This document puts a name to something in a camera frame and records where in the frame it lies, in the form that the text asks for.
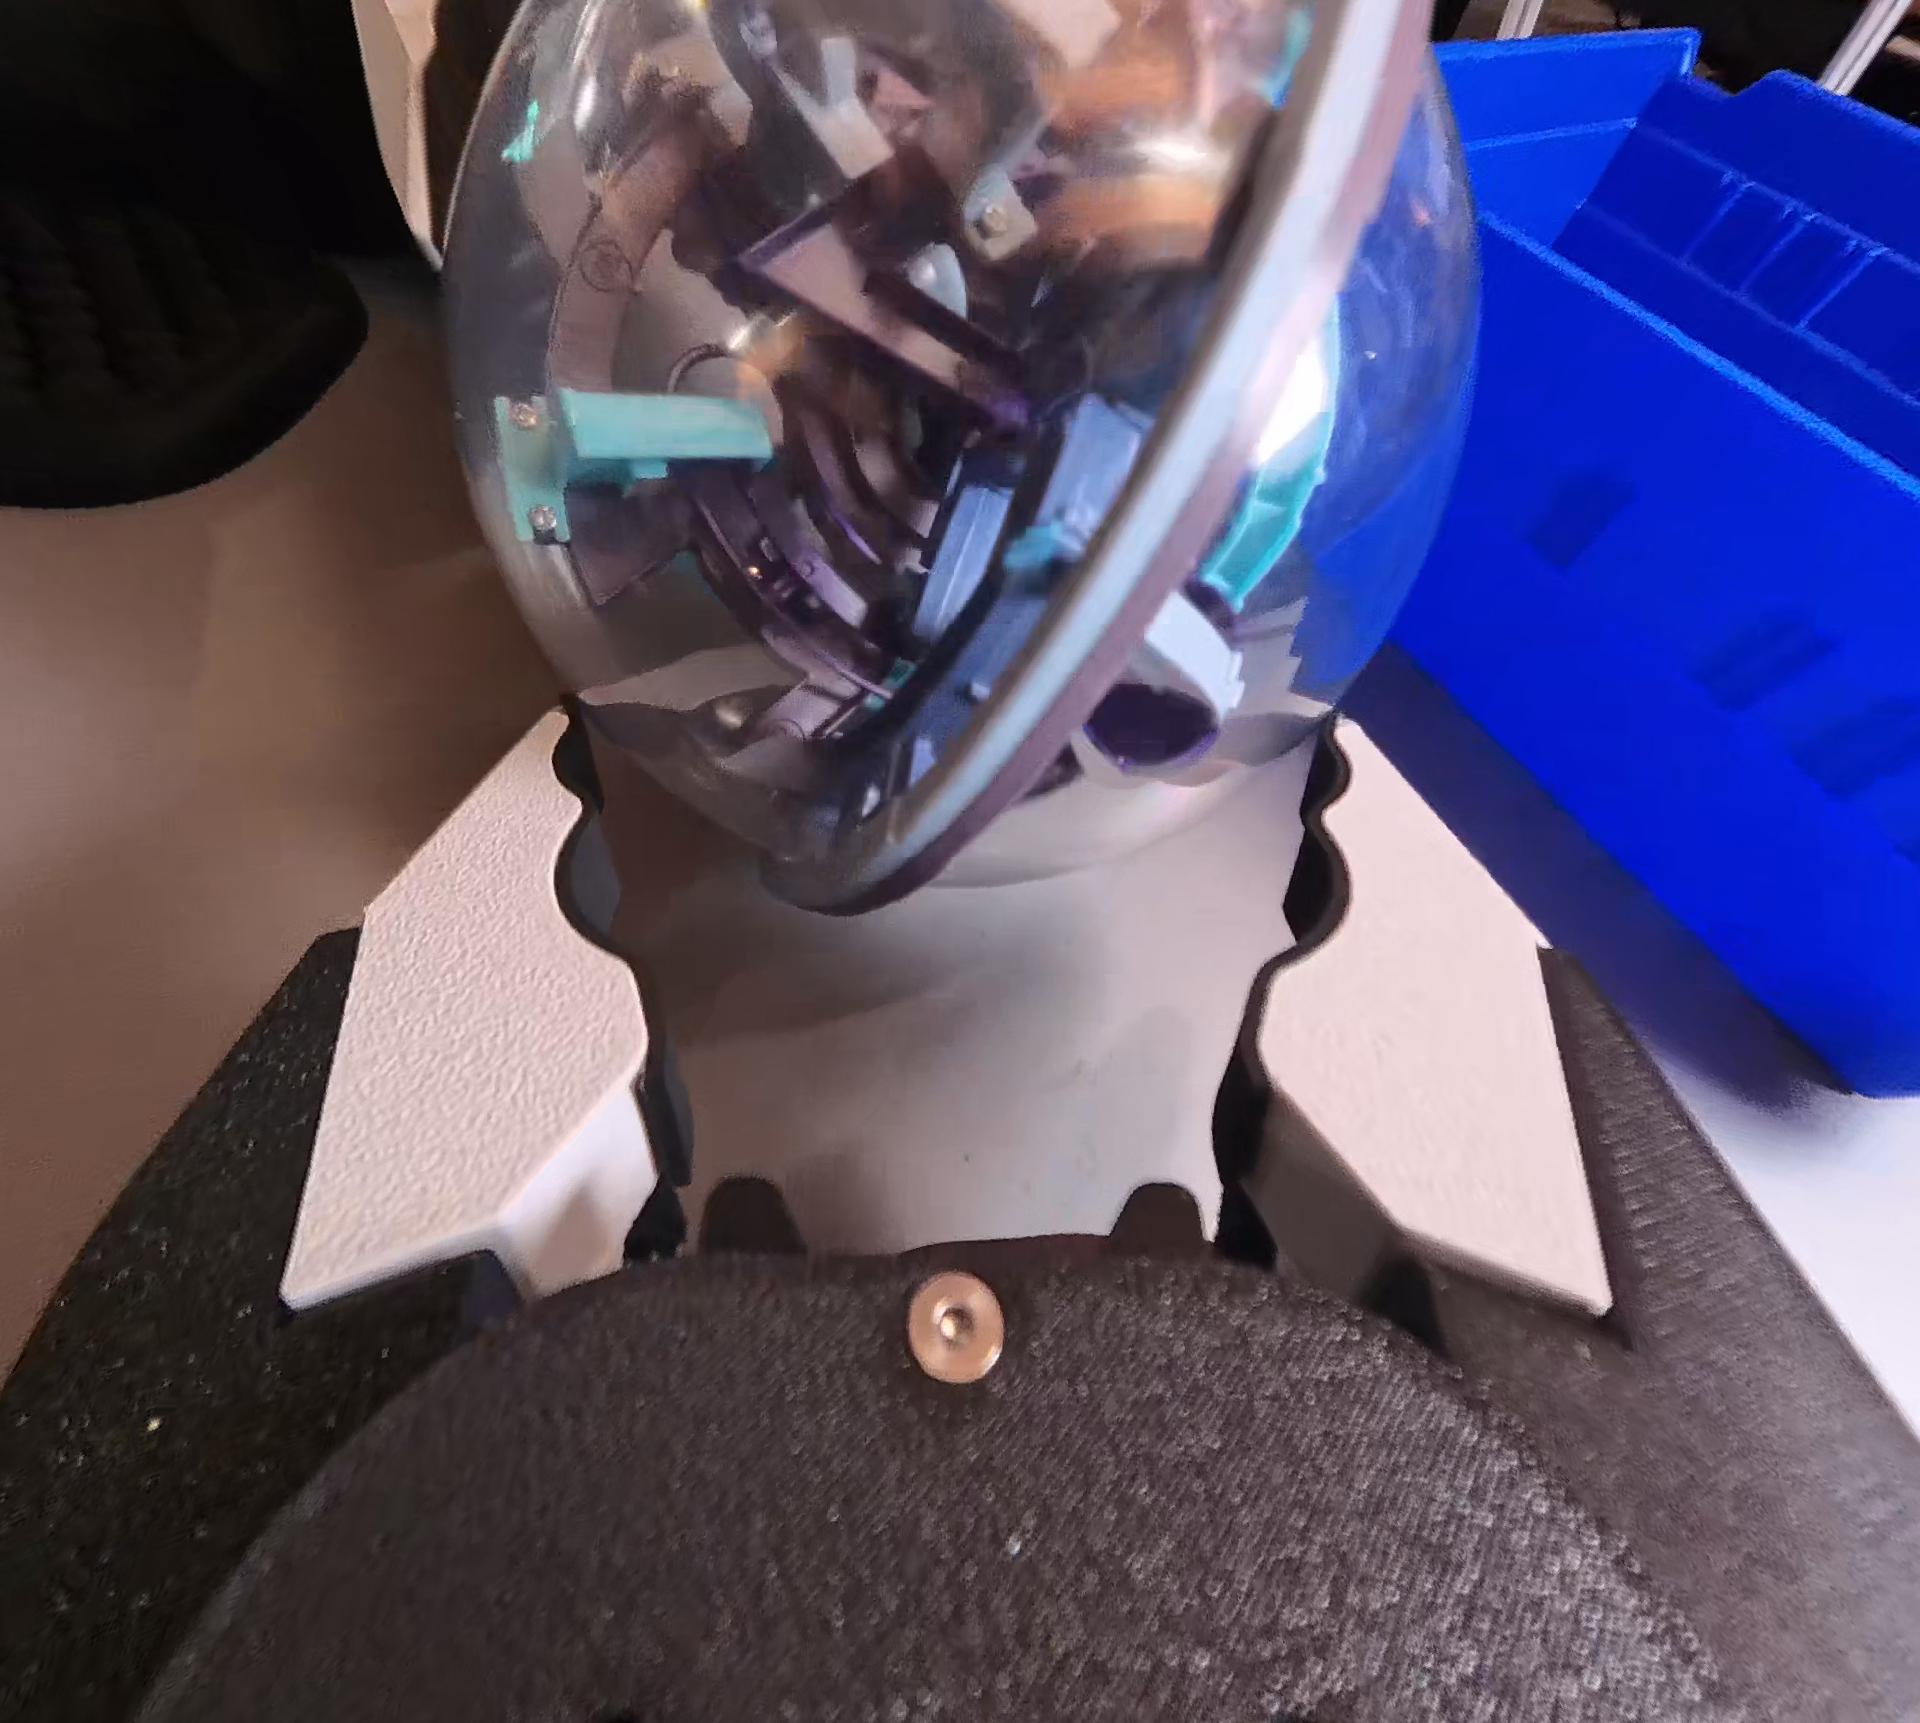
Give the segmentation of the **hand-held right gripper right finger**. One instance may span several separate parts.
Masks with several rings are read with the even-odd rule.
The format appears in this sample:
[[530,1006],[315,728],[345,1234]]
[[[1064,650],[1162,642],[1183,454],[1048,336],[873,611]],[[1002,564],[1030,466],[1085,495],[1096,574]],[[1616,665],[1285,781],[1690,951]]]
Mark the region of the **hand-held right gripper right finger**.
[[1240,1033],[1265,1088],[1240,1186],[1281,1264],[1348,1303],[1451,1272],[1609,1314],[1547,936],[1343,720],[1310,769],[1294,881],[1297,943]]

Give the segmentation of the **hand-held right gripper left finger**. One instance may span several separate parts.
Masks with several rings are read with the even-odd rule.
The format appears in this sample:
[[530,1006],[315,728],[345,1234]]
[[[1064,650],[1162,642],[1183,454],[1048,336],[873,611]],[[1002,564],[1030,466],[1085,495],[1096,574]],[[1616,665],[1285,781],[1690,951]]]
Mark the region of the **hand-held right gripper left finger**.
[[585,723],[550,713],[364,910],[285,1309],[472,1255],[519,1301],[621,1272],[688,1130],[616,902]]

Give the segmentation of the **clear maze ball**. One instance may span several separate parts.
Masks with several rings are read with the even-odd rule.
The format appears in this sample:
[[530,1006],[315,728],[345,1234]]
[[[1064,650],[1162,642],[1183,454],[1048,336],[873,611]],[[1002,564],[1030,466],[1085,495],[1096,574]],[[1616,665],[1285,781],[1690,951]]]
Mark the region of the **clear maze ball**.
[[451,412],[587,728],[813,913],[1317,746],[1470,405],[1428,6],[522,0]]

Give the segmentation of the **person's left forearm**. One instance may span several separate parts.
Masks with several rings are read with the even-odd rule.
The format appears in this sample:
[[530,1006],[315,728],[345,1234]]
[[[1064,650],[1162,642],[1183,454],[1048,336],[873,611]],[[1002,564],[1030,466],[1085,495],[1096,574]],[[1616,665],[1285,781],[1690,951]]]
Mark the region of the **person's left forearm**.
[[346,0],[4,0],[4,184],[388,258]]

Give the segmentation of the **black mesh chair seat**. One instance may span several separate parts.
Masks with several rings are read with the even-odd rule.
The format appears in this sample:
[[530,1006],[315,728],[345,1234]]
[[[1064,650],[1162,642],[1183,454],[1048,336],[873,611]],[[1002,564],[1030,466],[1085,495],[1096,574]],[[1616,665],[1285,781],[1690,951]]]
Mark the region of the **black mesh chair seat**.
[[307,250],[4,184],[4,506],[203,489],[298,426],[366,331],[346,273]]

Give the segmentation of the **blue plastic tray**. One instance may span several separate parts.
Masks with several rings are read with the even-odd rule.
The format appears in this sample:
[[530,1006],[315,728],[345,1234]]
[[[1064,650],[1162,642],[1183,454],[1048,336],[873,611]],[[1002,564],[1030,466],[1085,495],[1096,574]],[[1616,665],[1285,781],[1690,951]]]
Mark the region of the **blue plastic tray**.
[[1857,1095],[1917,1095],[1917,127],[1448,43],[1481,341],[1395,644]]

